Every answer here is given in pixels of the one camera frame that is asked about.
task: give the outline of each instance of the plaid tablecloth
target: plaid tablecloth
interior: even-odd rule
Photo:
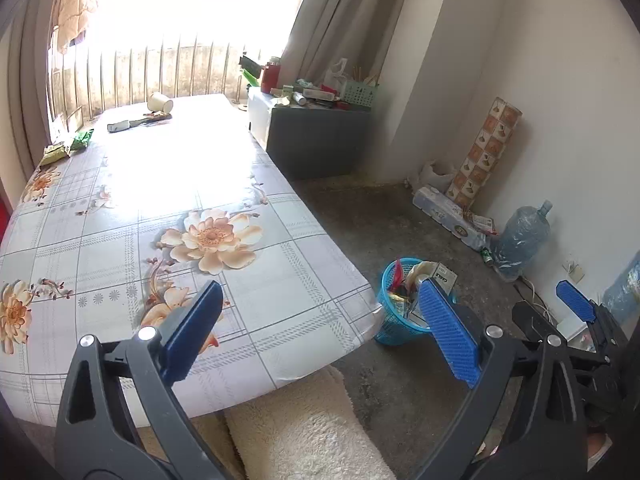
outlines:
[[[225,97],[179,98],[169,121],[107,133],[145,111],[108,110],[89,148],[37,171],[12,215],[0,246],[0,391],[18,418],[55,425],[84,334],[129,338],[212,279],[223,316],[174,385],[189,416],[295,381],[375,334],[369,283]],[[122,384],[135,423],[148,424]]]

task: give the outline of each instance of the white wall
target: white wall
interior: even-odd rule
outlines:
[[[596,299],[640,250],[640,34],[619,0],[506,0],[450,145],[456,165],[497,95],[524,115],[474,210],[503,226],[521,205],[553,202],[552,239],[527,275],[566,335],[579,322],[555,297],[565,258]]]
[[[7,27],[0,39],[0,182],[11,206],[15,208],[27,182],[15,148],[14,130],[9,112],[7,63],[10,36],[11,27]]]
[[[374,105],[377,144],[369,173],[375,180],[401,181],[446,152],[503,1],[405,0]]]

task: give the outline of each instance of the patterned cardboard box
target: patterned cardboard box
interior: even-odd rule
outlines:
[[[447,197],[462,207],[470,207],[480,188],[492,174],[504,153],[522,112],[497,97],[487,114],[460,170],[447,189]]]

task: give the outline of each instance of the silver screw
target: silver screw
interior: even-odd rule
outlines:
[[[556,334],[549,334],[546,337],[546,342],[551,346],[560,346],[562,344],[562,339],[560,339]]]
[[[489,337],[492,337],[492,338],[494,338],[494,339],[499,339],[499,338],[501,338],[501,337],[502,337],[502,334],[504,334],[504,332],[503,332],[503,331],[502,331],[502,329],[501,329],[499,326],[497,326],[497,325],[489,325],[489,326],[486,328],[486,334],[487,334]]]
[[[143,326],[140,330],[138,330],[138,337],[142,339],[142,341],[149,341],[156,336],[156,329],[152,326]]]
[[[80,346],[91,346],[92,344],[94,344],[94,341],[95,337],[91,334],[83,335],[80,338]]]

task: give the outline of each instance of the red object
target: red object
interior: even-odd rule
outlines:
[[[331,92],[333,95],[338,95],[338,91],[334,90],[333,88],[331,88],[330,86],[327,85],[320,85],[320,89],[323,92]]]
[[[4,236],[4,231],[9,224],[9,212],[6,210],[4,203],[0,200],[0,240]]]
[[[402,283],[402,280],[404,280],[404,271],[402,270],[402,264],[400,263],[400,260],[396,260],[396,264],[394,266],[394,280],[391,282],[391,286],[388,290],[396,290],[396,288],[398,288],[398,286],[400,286],[400,284]]]
[[[262,83],[260,83],[260,91],[268,94],[272,88],[278,85],[278,77],[280,76],[280,65],[274,65],[268,62],[267,67],[262,74]]]

